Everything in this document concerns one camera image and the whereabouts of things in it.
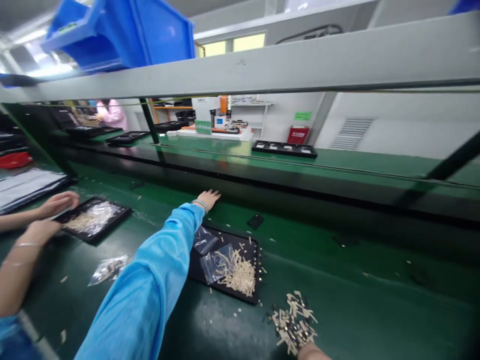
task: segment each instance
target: blue plastic bin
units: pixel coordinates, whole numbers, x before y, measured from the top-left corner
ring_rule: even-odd
[[[480,10],[480,0],[459,0],[450,10],[450,15]]]
[[[162,0],[96,0],[91,8],[63,0],[41,46],[63,50],[87,73],[195,57],[193,24]]]

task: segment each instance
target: blue sleeve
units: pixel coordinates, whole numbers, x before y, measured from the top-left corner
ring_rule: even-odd
[[[0,359],[41,360],[16,316],[0,318]]]
[[[157,360],[203,216],[202,208],[185,203],[140,246],[103,299],[75,359]]]

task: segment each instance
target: blue work gown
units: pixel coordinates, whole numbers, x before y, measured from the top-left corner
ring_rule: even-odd
[[[185,203],[140,246],[103,299],[75,360],[157,360],[204,214]]]

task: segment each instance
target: pink uniform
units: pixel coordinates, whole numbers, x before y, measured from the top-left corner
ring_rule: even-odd
[[[98,102],[96,104],[96,112],[101,116],[103,124],[128,131],[127,117],[119,105],[117,100],[111,99],[107,110],[101,102]]]

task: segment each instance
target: hand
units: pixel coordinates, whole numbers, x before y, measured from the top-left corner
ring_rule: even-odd
[[[300,349],[296,356],[297,360],[331,360],[313,342],[308,343]]]
[[[69,207],[75,209],[79,205],[80,196],[73,191],[65,191],[49,198],[37,211],[37,218],[43,220],[60,214]]]
[[[210,211],[214,207],[217,200],[220,199],[220,196],[222,195],[220,195],[218,191],[213,192],[213,190],[210,189],[202,192],[196,199],[203,201],[207,207],[207,210]]]
[[[45,245],[50,238],[62,229],[62,224],[53,220],[38,220],[32,222],[25,234],[29,242]]]

